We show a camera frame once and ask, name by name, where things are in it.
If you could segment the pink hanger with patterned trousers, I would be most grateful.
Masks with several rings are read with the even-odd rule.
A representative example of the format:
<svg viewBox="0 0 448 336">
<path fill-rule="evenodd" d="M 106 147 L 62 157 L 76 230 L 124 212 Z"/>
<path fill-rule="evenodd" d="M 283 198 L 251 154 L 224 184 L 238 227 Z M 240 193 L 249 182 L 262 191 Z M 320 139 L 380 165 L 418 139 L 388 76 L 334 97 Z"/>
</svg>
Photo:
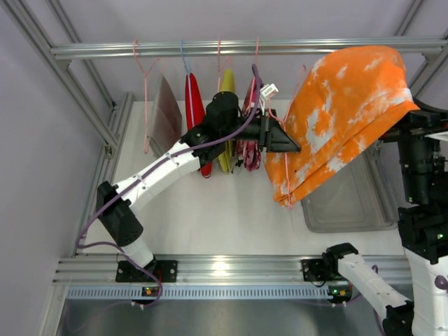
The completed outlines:
<svg viewBox="0 0 448 336">
<path fill-rule="evenodd" d="M 255 42 L 255 55 L 254 55 L 254 64 L 258 63 L 258 51 L 259 51 L 259 43 L 260 38 L 258 37 Z M 245 99 L 245 111 L 250 111 L 250 109 L 255 104 L 255 91 L 256 91 L 256 79 L 251 80 L 251 86 L 248 89 L 248 92 L 246 93 L 246 99 Z"/>
</svg>

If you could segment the pink patterned trousers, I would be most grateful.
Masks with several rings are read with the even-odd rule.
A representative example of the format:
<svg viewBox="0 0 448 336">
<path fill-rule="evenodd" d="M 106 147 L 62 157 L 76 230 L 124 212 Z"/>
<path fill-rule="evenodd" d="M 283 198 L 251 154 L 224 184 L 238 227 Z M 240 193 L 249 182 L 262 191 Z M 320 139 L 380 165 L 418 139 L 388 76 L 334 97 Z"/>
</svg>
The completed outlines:
<svg viewBox="0 0 448 336">
<path fill-rule="evenodd" d="M 248 87 L 244 103 L 242 106 L 242 115 L 248 116 L 252 111 L 253 106 L 256 102 L 256 80 L 253 79 Z M 239 161 L 249 172 L 255 171 L 260 168 L 261 163 L 261 152 L 256 141 L 240 141 L 236 142 L 235 153 L 238 156 Z"/>
</svg>

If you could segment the pink hanger with orange trousers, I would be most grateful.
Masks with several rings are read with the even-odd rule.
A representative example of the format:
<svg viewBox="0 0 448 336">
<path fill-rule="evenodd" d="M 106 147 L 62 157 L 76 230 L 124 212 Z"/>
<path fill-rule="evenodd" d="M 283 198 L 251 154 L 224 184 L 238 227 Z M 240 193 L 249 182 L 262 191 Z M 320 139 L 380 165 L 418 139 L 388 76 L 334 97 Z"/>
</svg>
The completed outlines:
<svg viewBox="0 0 448 336">
<path fill-rule="evenodd" d="M 269 116 L 271 118 L 273 118 L 274 120 L 276 120 L 280 124 L 280 126 L 282 127 L 282 130 L 286 129 L 286 119 L 289 116 L 290 109 L 291 109 L 292 103 L 294 101 L 294 98 L 295 98 L 296 94 L 298 93 L 298 91 L 300 90 L 300 84 L 301 84 L 302 75 L 306 71 L 307 71 L 306 65 L 302 64 L 302 66 L 300 67 L 300 70 L 298 72 L 298 75 L 297 75 L 297 81 L 296 81 L 295 87 L 293 89 L 293 93 L 292 93 L 292 95 L 290 97 L 290 100 L 289 100 L 289 103 L 288 103 L 288 108 L 286 109 L 286 115 L 282 119 L 280 119 L 280 117 L 278 117 L 276 114 L 274 114 L 272 112 L 272 100 L 271 99 L 268 100 Z M 289 209 L 293 209 L 294 205 L 292 203 L 292 197 L 291 197 L 291 179 L 290 179 L 289 167 L 288 167 L 288 154 L 284 153 L 283 156 L 284 156 L 284 166 L 285 166 L 285 174 L 286 174 L 286 182 L 287 182 L 287 201 L 286 201 L 286 206 Z"/>
</svg>

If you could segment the orange white trousers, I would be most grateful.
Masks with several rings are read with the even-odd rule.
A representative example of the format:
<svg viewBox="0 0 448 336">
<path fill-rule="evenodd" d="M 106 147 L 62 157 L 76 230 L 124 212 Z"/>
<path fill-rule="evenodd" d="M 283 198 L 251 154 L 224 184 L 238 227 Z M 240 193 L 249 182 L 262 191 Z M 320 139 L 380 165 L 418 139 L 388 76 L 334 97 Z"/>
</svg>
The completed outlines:
<svg viewBox="0 0 448 336">
<path fill-rule="evenodd" d="M 286 133 L 301 147 L 288 153 L 292 203 L 357 158 L 417 109 L 401 54 L 387 46 L 338 50 L 316 61 L 294 98 Z M 284 153 L 267 153 L 273 199 L 287 201 Z"/>
</svg>

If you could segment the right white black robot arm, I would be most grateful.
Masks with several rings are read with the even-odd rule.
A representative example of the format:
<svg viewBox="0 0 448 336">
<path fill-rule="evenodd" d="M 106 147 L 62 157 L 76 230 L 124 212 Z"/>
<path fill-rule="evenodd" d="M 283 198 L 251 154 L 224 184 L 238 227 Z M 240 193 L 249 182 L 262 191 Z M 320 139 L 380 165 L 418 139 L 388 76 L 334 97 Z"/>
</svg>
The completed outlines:
<svg viewBox="0 0 448 336">
<path fill-rule="evenodd" d="M 385 335 L 446 335 L 447 171 L 440 142 L 447 134 L 447 111 L 418 99 L 414 103 L 417 108 L 380 138 L 398 145 L 411 204 L 398 210 L 398 231 L 413 298 L 395 292 L 350 243 L 327 248 L 322 257 L 329 274 L 350 281 L 370 303 Z"/>
</svg>

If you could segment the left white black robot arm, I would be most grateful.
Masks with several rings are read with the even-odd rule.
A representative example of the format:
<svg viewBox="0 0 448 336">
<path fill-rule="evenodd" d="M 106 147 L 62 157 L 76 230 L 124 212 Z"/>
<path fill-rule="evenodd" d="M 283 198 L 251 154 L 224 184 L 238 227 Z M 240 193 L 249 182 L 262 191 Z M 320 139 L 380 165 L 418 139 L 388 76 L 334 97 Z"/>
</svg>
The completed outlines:
<svg viewBox="0 0 448 336">
<path fill-rule="evenodd" d="M 156 161 L 139 173 L 97 188 L 96 214 L 118 250 L 135 268 L 150 272 L 155 257 L 141 238 L 144 228 L 137 213 L 171 184 L 197 171 L 225 150 L 228 140 L 255 141 L 268 153 L 298 153 L 301 147 L 257 106 L 244 116 L 237 95 L 219 92 L 206 106 L 202 122 L 188 130 Z"/>
</svg>

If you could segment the yellow green trousers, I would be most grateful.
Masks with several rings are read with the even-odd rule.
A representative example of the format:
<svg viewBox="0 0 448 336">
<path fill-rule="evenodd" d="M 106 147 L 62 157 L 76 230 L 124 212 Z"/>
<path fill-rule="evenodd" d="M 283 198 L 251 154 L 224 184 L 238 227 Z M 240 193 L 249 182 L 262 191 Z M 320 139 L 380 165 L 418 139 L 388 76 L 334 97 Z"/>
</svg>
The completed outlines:
<svg viewBox="0 0 448 336">
<path fill-rule="evenodd" d="M 220 85 L 220 91 L 235 93 L 235 77 L 231 69 L 226 69 L 224 71 Z M 229 173 L 231 170 L 232 154 L 233 143 L 232 141 L 226 141 L 224 152 L 218 156 L 220 168 L 225 174 Z"/>
</svg>

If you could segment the red trousers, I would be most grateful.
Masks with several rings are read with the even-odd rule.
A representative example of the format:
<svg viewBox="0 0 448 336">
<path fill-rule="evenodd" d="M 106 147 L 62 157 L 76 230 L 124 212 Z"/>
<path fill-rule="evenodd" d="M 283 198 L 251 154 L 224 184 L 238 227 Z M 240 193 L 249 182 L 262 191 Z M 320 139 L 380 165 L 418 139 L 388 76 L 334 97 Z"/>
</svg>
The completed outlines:
<svg viewBox="0 0 448 336">
<path fill-rule="evenodd" d="M 209 135 L 200 126 L 205 110 L 196 77 L 189 73 L 185 78 L 185 117 L 187 123 L 187 142 L 190 147 L 210 141 Z"/>
</svg>

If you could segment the grey trousers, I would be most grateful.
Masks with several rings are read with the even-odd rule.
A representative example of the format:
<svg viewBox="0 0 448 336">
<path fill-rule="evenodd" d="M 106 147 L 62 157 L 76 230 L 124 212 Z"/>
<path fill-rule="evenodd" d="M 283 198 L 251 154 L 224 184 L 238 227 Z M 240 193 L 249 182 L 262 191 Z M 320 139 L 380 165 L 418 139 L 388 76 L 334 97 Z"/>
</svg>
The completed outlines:
<svg viewBox="0 0 448 336">
<path fill-rule="evenodd" d="M 167 79 L 163 74 L 157 79 L 155 97 L 150 110 L 149 146 L 151 153 L 159 158 L 166 153 L 182 135 L 183 117 Z"/>
</svg>

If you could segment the pink hanger far left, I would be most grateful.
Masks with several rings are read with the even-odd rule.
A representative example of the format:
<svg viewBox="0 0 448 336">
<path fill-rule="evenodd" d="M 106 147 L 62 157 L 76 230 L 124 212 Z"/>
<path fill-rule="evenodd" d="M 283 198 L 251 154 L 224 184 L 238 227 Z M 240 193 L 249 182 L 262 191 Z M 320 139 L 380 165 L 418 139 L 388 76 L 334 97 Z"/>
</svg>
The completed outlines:
<svg viewBox="0 0 448 336">
<path fill-rule="evenodd" d="M 150 85 L 149 85 L 149 78 L 151 75 L 151 72 L 158 67 L 160 70 L 160 73 L 163 74 L 165 72 L 165 60 L 157 57 L 155 58 L 151 65 L 146 69 L 140 60 L 141 53 L 137 50 L 139 47 L 139 42 L 137 40 L 133 41 L 132 44 L 132 54 L 134 57 L 135 62 L 138 65 L 138 68 L 140 72 L 143 75 L 143 98 L 144 98 L 144 122 L 145 122 L 145 132 L 144 132 L 144 138 L 143 138 L 143 153 L 147 155 L 149 153 L 150 147 L 151 147 L 151 140 L 150 140 L 150 126 L 151 126 L 151 120 L 150 120 L 150 113 L 149 113 L 149 93 L 150 93 Z"/>
</svg>

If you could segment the clear plastic bin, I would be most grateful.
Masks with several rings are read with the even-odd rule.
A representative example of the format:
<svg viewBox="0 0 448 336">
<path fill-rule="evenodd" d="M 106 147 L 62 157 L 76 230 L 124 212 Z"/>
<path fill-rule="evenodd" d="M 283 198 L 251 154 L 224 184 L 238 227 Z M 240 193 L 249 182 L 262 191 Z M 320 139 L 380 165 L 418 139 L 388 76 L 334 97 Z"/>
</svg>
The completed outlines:
<svg viewBox="0 0 448 336">
<path fill-rule="evenodd" d="M 396 197 L 386 181 L 376 143 L 301 201 L 304 221 L 316 233 L 393 230 Z"/>
</svg>

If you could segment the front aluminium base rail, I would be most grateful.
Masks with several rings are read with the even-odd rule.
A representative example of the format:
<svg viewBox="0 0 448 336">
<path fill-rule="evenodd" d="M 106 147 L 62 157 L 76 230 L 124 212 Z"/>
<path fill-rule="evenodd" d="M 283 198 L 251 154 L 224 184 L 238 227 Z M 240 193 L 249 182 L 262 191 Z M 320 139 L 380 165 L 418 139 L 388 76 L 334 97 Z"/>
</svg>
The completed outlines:
<svg viewBox="0 0 448 336">
<path fill-rule="evenodd" d="M 158 260 L 178 262 L 180 284 L 299 284 L 303 282 L 302 261 L 317 255 L 158 255 Z M 54 284 L 112 284 L 120 257 L 113 254 L 80 254 L 61 259 Z M 411 283 L 410 266 L 402 255 L 367 255 L 369 266 L 391 285 Z"/>
</svg>

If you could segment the left aluminium frame post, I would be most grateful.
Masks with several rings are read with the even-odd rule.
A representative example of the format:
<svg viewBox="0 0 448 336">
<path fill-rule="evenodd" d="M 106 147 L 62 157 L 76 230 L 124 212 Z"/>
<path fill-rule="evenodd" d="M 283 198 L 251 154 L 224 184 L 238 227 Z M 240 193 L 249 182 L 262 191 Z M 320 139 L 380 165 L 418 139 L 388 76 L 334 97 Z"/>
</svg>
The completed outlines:
<svg viewBox="0 0 448 336">
<path fill-rule="evenodd" d="M 27 39 L 30 46 L 35 49 L 37 55 L 43 60 L 43 63 L 58 83 L 62 85 L 75 105 L 80 108 L 101 138 L 103 148 L 99 154 L 93 182 L 100 183 L 103 180 L 112 179 L 116 172 L 118 156 L 123 145 L 132 105 L 135 101 L 134 94 L 126 92 L 119 102 L 113 101 L 94 64 L 91 61 L 84 61 L 83 64 L 87 72 L 94 83 L 99 86 L 99 90 L 109 106 L 108 121 L 104 122 L 99 115 L 99 110 L 94 107 L 91 98 L 70 69 L 71 60 L 58 60 L 52 53 L 53 41 L 28 3 L 26 1 L 2 1 L 1 8 Z"/>
</svg>

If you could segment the aluminium frame post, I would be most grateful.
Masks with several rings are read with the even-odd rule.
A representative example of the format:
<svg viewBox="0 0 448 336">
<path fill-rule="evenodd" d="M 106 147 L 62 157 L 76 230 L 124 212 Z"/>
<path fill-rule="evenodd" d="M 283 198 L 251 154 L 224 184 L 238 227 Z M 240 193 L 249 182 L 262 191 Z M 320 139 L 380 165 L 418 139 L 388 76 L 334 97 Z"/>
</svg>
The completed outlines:
<svg viewBox="0 0 448 336">
<path fill-rule="evenodd" d="M 100 183 L 103 180 L 112 179 L 116 172 L 118 156 L 123 145 L 132 105 L 135 101 L 134 94 L 126 92 L 119 102 L 113 101 L 94 64 L 91 61 L 84 61 L 83 64 L 87 72 L 94 83 L 99 86 L 99 90 L 109 106 L 108 121 L 104 122 L 99 115 L 99 110 L 94 107 L 91 98 L 70 69 L 71 60 L 58 60 L 52 53 L 53 41 L 28 3 L 26 1 L 2 1 L 1 8 L 27 39 L 30 46 L 35 49 L 37 55 L 43 60 L 43 63 L 58 83 L 62 85 L 75 105 L 80 108 L 101 138 L 103 148 L 99 154 L 93 182 Z"/>
<path fill-rule="evenodd" d="M 408 1 L 394 34 L 423 39 L 432 36 L 442 42 L 435 51 L 422 52 L 421 64 L 412 72 L 411 91 L 422 97 L 447 70 L 447 2 Z"/>
</svg>

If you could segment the right aluminium frame post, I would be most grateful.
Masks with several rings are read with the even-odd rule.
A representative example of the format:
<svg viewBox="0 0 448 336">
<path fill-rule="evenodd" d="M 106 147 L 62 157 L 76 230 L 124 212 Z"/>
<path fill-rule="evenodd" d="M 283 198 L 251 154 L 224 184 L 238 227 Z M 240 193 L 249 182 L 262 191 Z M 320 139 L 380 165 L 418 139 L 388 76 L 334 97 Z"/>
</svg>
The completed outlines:
<svg viewBox="0 0 448 336">
<path fill-rule="evenodd" d="M 411 91 L 422 97 L 447 70 L 447 2 L 408 1 L 394 34 L 423 39 L 432 36 L 442 42 L 435 51 L 422 52 L 421 64 L 412 72 Z"/>
</svg>

